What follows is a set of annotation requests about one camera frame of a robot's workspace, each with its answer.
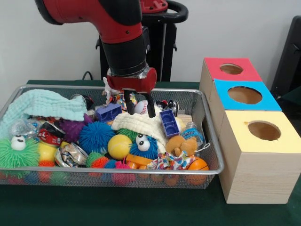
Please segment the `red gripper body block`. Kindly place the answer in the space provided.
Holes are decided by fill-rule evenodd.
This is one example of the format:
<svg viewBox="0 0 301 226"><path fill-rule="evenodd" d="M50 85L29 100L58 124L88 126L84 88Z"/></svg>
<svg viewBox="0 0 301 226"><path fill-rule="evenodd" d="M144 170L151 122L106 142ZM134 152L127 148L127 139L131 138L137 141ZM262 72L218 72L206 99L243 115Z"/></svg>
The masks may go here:
<svg viewBox="0 0 301 226"><path fill-rule="evenodd" d="M114 76L110 69L107 71L107 82L114 90L130 90L138 93L150 93L157 82L157 72L154 68L146 68L140 74L133 76Z"/></svg>

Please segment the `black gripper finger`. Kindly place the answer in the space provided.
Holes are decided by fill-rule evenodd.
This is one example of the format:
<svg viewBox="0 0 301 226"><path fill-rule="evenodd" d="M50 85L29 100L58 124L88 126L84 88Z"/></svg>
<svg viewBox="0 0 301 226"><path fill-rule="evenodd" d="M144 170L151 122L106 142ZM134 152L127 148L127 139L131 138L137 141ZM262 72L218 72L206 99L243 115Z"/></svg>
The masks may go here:
<svg viewBox="0 0 301 226"><path fill-rule="evenodd" d="M132 91L130 90L124 90L124 98L125 98L125 103L127 106L127 112L130 115L133 115L135 113L135 107L134 104L130 98L130 95L132 94Z"/></svg>
<svg viewBox="0 0 301 226"><path fill-rule="evenodd" d="M147 104L148 115L150 118L154 118L156 116L156 113L155 113L153 98L150 93L146 94L146 99L148 101Z"/></svg>

